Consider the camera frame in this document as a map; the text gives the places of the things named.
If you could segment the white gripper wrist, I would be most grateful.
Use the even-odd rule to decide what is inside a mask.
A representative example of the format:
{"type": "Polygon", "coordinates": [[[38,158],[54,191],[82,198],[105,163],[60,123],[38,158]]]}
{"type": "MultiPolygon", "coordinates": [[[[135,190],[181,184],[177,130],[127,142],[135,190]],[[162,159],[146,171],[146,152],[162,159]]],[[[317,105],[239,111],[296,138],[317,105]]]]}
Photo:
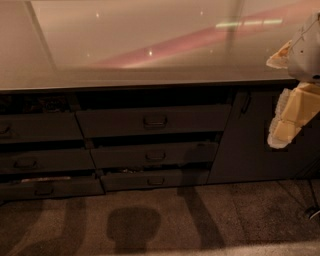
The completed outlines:
{"type": "Polygon", "coordinates": [[[283,149],[320,112],[320,12],[312,14],[266,65],[286,69],[291,77],[302,81],[280,94],[269,127],[268,145],[283,149]]]}

